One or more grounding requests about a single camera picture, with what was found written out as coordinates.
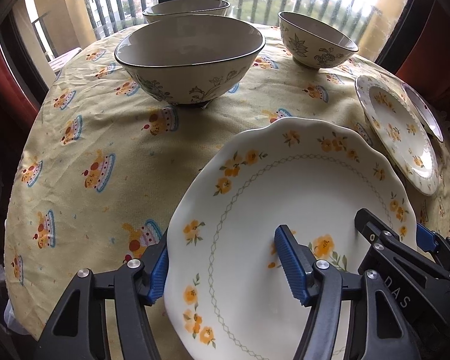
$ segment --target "white plate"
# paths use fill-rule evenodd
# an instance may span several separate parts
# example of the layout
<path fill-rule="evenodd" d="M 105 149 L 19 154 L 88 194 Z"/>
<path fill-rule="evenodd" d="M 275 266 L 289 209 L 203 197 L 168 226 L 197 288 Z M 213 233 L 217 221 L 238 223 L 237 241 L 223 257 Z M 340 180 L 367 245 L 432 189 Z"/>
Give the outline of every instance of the white plate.
<path fill-rule="evenodd" d="M 440 130 L 437 119 L 435 119 L 435 116 L 433 116 L 430 107 L 425 99 L 420 96 L 420 94 L 415 89 L 413 89 L 405 82 L 402 84 L 402 89 L 404 90 L 412 104 L 415 106 L 415 109 L 417 110 L 415 114 L 419 118 L 420 122 L 422 122 L 425 130 L 434 135 L 440 142 L 443 142 L 442 130 Z"/>
<path fill-rule="evenodd" d="M 433 195 L 438 187 L 437 158 L 408 104 L 370 76 L 358 77 L 355 90 L 373 130 L 405 177 L 424 195 Z"/>
<path fill-rule="evenodd" d="M 356 272 L 366 207 L 416 249 L 415 215 L 388 160 L 352 130 L 281 118 L 236 135 L 199 173 L 168 228 L 168 317 L 195 359 L 291 359 L 308 309 L 293 298 L 273 238 L 288 224 L 315 254 Z M 343 357 L 348 304 L 335 343 Z"/>

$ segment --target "bowl base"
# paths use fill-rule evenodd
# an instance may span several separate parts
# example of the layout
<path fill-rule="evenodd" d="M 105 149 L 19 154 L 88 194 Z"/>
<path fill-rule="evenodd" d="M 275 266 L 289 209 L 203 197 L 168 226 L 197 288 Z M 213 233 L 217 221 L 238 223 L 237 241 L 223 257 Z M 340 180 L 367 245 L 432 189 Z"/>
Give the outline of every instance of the bowl base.
<path fill-rule="evenodd" d="M 311 69 L 311 70 L 313 70 L 313 71 L 317 71 L 317 70 L 320 69 L 319 67 L 311 67 L 311 66 L 307 66 L 307 65 L 304 64 L 303 62 L 300 62 L 298 59 L 296 59 L 294 56 L 293 56 L 292 58 L 293 58 L 293 60 L 295 61 L 295 63 L 297 63 L 297 64 L 299 64 L 300 66 L 303 66 L 303 67 L 305 67 L 305 68 L 307 68 L 307 69 Z"/>

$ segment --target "yellow tablecloth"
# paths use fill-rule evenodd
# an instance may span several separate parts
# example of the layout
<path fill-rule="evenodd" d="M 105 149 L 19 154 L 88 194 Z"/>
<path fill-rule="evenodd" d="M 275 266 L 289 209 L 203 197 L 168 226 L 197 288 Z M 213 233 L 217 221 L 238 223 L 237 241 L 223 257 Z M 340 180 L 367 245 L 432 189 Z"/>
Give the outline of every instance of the yellow tablecloth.
<path fill-rule="evenodd" d="M 402 93 L 399 79 L 359 56 L 332 69 L 304 68 L 278 28 L 257 27 L 267 45 L 239 85 L 206 109 L 157 102 L 115 63 L 116 45 L 138 27 L 95 42 L 62 70 L 25 145 L 6 225 L 7 287 L 35 338 L 78 269 L 114 270 L 156 242 L 200 169 L 236 133 L 282 116 L 309 117 L 351 128 L 386 154 L 354 78 L 371 74 Z M 443 130 L 445 142 L 433 140 L 437 193 L 425 197 L 405 184 L 417 220 L 450 236 L 450 137 Z M 112 356 L 121 359 L 113 303 L 107 307 Z M 189 359 L 163 301 L 147 312 L 162 358 Z"/>

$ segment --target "blue gripper pad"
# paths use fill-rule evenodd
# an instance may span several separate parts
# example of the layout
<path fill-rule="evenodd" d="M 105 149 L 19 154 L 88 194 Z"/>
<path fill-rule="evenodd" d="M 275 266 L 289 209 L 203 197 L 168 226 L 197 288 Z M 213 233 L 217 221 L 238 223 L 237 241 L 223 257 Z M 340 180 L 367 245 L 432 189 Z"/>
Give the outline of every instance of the blue gripper pad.
<path fill-rule="evenodd" d="M 305 305 L 310 298 L 307 291 L 307 276 L 281 226 L 276 228 L 274 240 L 293 297 Z"/>
<path fill-rule="evenodd" d="M 150 300 L 151 304 L 155 304 L 156 300 L 163 296 L 167 273 L 168 250 L 165 248 L 150 275 L 150 291 L 148 291 L 147 298 Z"/>
<path fill-rule="evenodd" d="M 416 245 L 424 252 L 429 253 L 437 251 L 438 248 L 433 233 L 420 223 L 416 224 Z"/>

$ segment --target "ceramic bowl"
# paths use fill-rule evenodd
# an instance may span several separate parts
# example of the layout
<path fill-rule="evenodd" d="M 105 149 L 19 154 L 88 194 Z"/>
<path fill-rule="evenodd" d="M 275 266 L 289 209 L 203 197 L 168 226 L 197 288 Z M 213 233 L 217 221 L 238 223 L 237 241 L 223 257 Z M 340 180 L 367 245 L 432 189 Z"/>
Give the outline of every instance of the ceramic bowl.
<path fill-rule="evenodd" d="M 345 62 L 359 47 L 348 37 L 312 17 L 280 12 L 282 41 L 295 61 L 309 68 L 333 68 Z"/>
<path fill-rule="evenodd" d="M 225 16 L 229 6 L 230 3 L 223 0 L 172 0 L 145 9 L 143 15 L 148 23 L 174 16 Z"/>
<path fill-rule="evenodd" d="M 127 36 L 115 59 L 156 100 L 197 104 L 239 82 L 264 45 L 262 33 L 241 20 L 176 16 Z"/>

